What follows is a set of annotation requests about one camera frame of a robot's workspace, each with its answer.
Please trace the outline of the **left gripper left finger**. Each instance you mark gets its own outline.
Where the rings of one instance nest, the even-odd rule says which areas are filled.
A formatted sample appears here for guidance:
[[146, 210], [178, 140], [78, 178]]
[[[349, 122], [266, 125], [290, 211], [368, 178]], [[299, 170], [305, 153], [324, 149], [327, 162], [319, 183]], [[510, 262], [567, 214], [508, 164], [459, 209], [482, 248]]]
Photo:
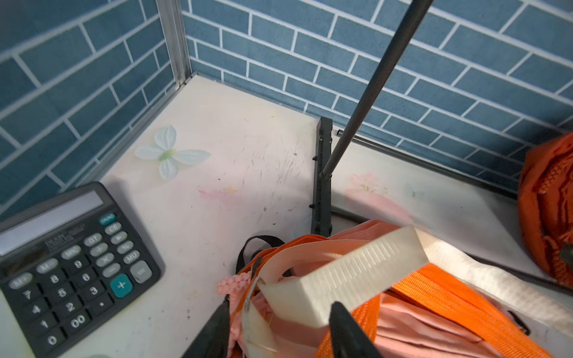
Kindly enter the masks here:
[[226, 358], [228, 356], [230, 331], [230, 298], [225, 297], [182, 357]]

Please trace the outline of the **dark orange mesh bag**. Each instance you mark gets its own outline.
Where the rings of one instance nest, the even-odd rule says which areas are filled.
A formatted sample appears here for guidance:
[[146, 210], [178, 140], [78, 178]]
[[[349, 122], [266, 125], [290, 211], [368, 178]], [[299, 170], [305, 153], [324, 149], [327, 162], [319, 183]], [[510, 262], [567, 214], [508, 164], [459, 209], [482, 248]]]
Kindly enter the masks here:
[[562, 251], [572, 246], [572, 134], [528, 151], [519, 180], [522, 240], [546, 274], [572, 287], [572, 266]]

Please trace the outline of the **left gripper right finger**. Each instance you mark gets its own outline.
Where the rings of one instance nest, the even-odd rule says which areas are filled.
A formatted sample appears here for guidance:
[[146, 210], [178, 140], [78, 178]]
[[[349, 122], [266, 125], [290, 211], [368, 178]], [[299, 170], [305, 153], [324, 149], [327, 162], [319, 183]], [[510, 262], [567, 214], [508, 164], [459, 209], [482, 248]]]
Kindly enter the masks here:
[[335, 301], [329, 316], [331, 344], [334, 357], [382, 358], [378, 349], [352, 318], [345, 306]]

